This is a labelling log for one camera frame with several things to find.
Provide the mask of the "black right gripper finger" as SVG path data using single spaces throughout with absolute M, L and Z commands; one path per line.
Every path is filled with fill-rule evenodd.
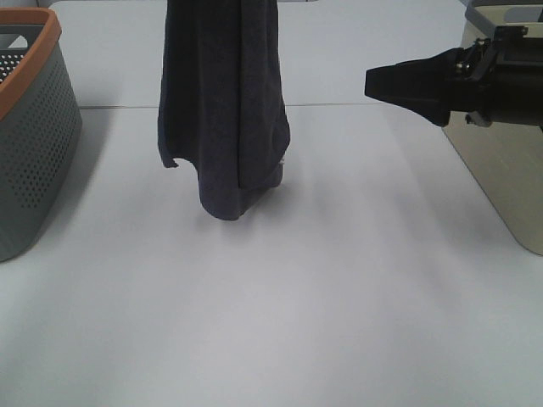
M 364 94 L 408 109 L 438 127 L 445 127 L 451 117 L 451 81 L 462 53 L 463 50 L 456 47 L 428 59 L 369 69 Z

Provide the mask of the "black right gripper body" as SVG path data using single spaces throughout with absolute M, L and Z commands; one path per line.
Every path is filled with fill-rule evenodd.
M 468 124 L 542 126 L 542 39 L 526 25 L 500 25 L 459 50 L 445 80 L 446 106 Z

